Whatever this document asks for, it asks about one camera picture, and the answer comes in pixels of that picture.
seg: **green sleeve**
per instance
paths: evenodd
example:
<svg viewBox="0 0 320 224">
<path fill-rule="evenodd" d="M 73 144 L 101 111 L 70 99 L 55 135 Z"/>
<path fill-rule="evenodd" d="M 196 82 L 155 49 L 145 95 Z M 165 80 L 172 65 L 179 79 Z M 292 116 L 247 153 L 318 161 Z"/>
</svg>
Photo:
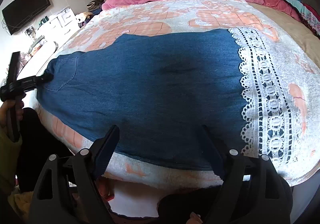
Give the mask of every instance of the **green sleeve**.
<svg viewBox="0 0 320 224">
<path fill-rule="evenodd" d="M 15 186 L 17 161 L 22 144 L 22 138 L 13 143 L 0 127 L 0 189 L 10 195 Z"/>
</svg>

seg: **lace hem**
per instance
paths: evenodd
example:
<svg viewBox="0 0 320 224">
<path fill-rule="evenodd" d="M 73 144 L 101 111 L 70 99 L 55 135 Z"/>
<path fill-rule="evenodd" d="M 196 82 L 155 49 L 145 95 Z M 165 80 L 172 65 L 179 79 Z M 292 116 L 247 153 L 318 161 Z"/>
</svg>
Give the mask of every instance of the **lace hem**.
<svg viewBox="0 0 320 224">
<path fill-rule="evenodd" d="M 292 142 L 299 135 L 298 117 L 286 100 L 272 58 L 258 31 L 237 27 L 229 29 L 241 47 L 240 72 L 242 97 L 248 104 L 242 110 L 247 122 L 241 138 L 247 143 L 242 153 L 257 157 L 267 154 L 275 167 L 292 157 Z"/>
</svg>

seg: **metal bolt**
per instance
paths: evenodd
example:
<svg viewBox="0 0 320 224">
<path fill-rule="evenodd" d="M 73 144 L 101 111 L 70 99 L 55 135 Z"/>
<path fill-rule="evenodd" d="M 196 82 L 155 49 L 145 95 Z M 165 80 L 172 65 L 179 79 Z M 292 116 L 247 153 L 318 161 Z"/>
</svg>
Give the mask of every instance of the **metal bolt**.
<svg viewBox="0 0 320 224">
<path fill-rule="evenodd" d="M 265 160 L 265 161 L 269 160 L 269 156 L 267 156 L 267 155 L 262 155 L 261 158 L 262 158 L 262 160 Z"/>
<path fill-rule="evenodd" d="M 231 155 L 238 155 L 238 151 L 235 150 L 235 149 L 231 149 L 231 150 L 229 151 L 229 153 L 230 153 Z"/>
<path fill-rule="evenodd" d="M 50 160 L 50 161 L 53 161 L 53 160 L 55 160 L 56 158 L 57 158 L 56 155 L 50 155 L 50 156 L 49 156 L 49 160 Z"/>
<path fill-rule="evenodd" d="M 85 148 L 80 151 L 81 155 L 87 155 L 89 153 L 89 149 Z"/>
</svg>

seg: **beige bed sheet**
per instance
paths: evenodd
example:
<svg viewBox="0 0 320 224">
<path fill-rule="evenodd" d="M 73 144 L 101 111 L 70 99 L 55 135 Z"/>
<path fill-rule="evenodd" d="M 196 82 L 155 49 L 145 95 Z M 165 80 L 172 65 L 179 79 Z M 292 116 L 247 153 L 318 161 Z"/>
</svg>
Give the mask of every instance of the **beige bed sheet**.
<svg viewBox="0 0 320 224">
<path fill-rule="evenodd" d="M 281 11 L 258 4 L 248 4 L 275 21 L 320 68 L 320 40 L 304 24 Z"/>
</svg>

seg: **leg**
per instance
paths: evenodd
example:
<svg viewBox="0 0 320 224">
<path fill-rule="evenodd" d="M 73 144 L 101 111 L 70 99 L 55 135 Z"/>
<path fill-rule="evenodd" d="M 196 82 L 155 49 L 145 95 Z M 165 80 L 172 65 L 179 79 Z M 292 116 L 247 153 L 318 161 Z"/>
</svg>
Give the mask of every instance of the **leg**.
<svg viewBox="0 0 320 224">
<path fill-rule="evenodd" d="M 17 164 L 21 192 L 33 191 L 42 168 L 51 154 L 72 156 L 69 149 L 41 124 L 38 114 L 27 107 L 20 121 L 22 146 Z"/>
</svg>

